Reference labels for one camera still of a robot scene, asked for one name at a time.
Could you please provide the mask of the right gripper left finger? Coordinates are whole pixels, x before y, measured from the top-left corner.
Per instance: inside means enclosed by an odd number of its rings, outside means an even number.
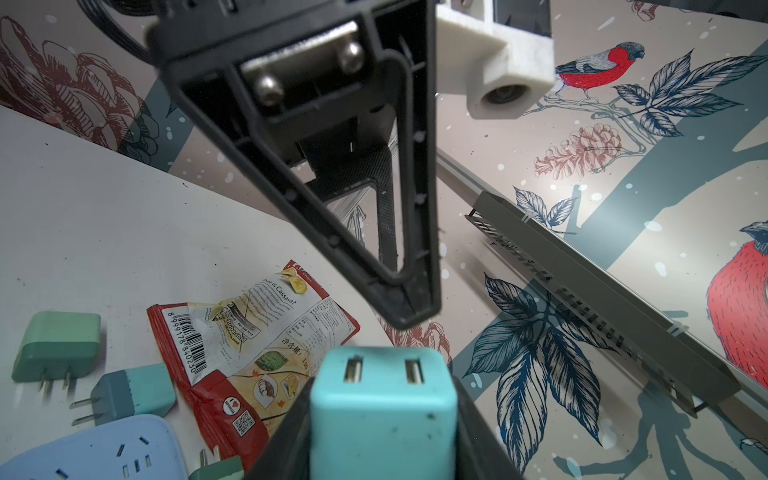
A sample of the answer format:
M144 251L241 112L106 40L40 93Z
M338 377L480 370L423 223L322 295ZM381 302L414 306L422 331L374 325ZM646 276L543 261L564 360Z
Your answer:
M360 411L323 415L313 387L299 394L286 419L245 476L248 479L519 479L459 380L456 421L443 427L425 413L394 410L367 419Z

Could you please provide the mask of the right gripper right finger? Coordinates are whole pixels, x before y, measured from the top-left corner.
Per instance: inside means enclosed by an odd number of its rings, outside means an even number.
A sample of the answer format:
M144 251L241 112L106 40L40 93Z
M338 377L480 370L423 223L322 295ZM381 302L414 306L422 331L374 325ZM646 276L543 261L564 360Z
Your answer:
M155 1L170 97L394 328L441 307L431 1Z

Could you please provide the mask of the red white snack bag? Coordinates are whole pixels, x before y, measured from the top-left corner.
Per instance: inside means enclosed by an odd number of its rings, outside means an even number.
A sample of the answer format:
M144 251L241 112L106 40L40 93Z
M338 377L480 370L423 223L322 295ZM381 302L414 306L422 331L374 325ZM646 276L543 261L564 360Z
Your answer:
M297 262L216 304L153 305L162 359L206 444L250 469L323 357L359 322Z

